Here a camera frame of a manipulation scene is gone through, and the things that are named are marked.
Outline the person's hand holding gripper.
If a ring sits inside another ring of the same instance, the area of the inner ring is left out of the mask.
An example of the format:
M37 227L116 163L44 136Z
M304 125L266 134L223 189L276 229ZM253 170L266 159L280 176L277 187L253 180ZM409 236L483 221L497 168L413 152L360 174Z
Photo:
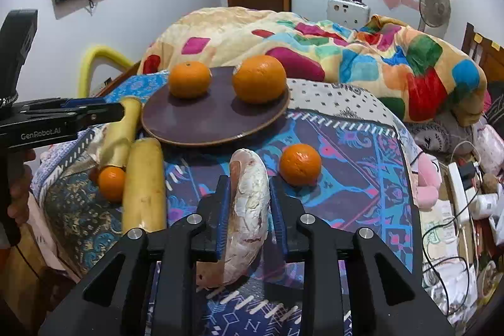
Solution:
M8 208L8 215L16 221L16 224L19 227L22 226L22 224L29 218L28 199L32 182L32 170L26 163L31 162L34 159L36 159L36 153L33 149L25 151L23 173L9 186L11 204Z

